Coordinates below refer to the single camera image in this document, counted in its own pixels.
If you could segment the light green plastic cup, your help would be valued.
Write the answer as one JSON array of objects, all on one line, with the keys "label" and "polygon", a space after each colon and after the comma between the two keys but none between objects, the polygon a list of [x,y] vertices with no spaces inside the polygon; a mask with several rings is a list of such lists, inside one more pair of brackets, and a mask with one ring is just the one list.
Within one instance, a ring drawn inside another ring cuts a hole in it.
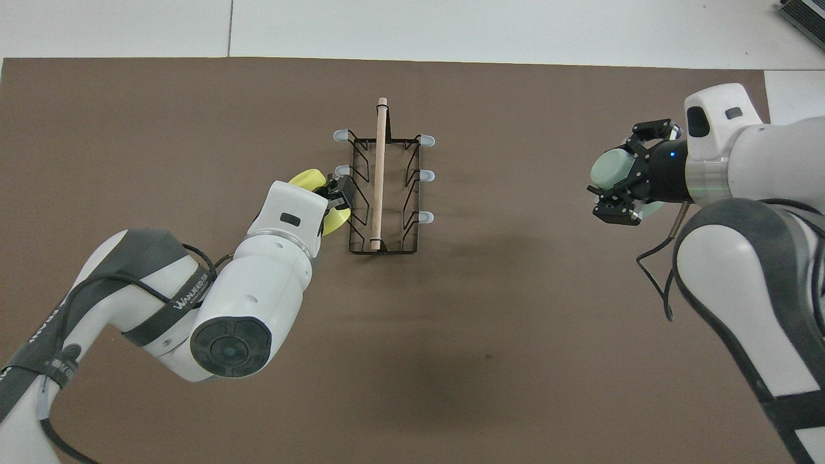
[{"label": "light green plastic cup", "polygon": [[[636,159],[625,150],[615,148],[601,155],[590,169],[590,179],[595,187],[610,189],[626,180],[637,180],[640,176],[633,172]],[[643,208],[643,219],[662,207],[662,202],[647,202]]]}]

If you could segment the green black electronic device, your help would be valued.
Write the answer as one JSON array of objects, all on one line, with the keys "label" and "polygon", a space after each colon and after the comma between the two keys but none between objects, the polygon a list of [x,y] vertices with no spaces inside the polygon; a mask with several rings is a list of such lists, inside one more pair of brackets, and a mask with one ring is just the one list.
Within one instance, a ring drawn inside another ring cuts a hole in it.
[{"label": "green black electronic device", "polygon": [[825,0],[780,0],[779,14],[804,32],[825,36]]}]

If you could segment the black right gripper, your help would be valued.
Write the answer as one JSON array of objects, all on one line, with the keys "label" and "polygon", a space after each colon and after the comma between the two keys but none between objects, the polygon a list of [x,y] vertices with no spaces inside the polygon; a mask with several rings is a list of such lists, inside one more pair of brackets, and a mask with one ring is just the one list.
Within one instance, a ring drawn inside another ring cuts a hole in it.
[{"label": "black right gripper", "polygon": [[[687,140],[678,140],[682,135],[683,129],[672,119],[635,123],[622,150],[649,159],[648,183],[610,189],[587,186],[595,194],[592,214],[608,224],[640,224],[647,202],[689,202],[684,175],[688,145]],[[651,140],[661,142],[648,149],[645,143]]]}]

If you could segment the brown table mat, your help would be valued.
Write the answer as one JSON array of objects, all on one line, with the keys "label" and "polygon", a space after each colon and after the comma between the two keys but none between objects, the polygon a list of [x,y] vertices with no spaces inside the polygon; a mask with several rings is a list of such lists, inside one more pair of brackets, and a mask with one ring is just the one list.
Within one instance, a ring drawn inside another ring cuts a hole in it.
[{"label": "brown table mat", "polygon": [[409,256],[322,241],[272,362],[183,381],[107,327],[54,402],[106,464],[793,464],[739,368],[636,266],[677,214],[593,217],[592,163],[639,121],[763,72],[307,59],[6,59],[0,366],[122,229],[218,259],[272,182],[332,171],[334,130],[436,136]]}]

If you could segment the yellow plastic cup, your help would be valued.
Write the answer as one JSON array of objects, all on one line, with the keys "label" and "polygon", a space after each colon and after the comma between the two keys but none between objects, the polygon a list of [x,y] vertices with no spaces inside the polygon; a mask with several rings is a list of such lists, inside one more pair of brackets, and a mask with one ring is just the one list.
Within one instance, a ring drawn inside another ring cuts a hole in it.
[{"label": "yellow plastic cup", "polygon": [[[302,171],[297,176],[293,177],[291,181],[289,181],[289,184],[295,185],[299,188],[306,189],[307,191],[310,191],[310,193],[313,193],[319,197],[327,196],[327,181],[330,175],[336,174],[324,175],[318,169],[308,169]],[[327,230],[327,235],[331,234],[333,231],[342,227],[343,224],[347,223],[347,221],[351,217],[351,213],[353,213],[352,208],[330,209],[327,223],[329,226],[329,229]]]}]

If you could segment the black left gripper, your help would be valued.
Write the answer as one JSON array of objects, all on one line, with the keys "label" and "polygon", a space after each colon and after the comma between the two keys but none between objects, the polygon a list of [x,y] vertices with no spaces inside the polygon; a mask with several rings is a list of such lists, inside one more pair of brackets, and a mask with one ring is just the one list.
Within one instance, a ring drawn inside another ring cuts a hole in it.
[{"label": "black left gripper", "polygon": [[356,185],[350,175],[330,175],[327,181],[327,196],[322,196],[326,202],[324,214],[318,228],[318,236],[325,236],[328,233],[328,215],[330,209],[351,209],[353,208]]}]

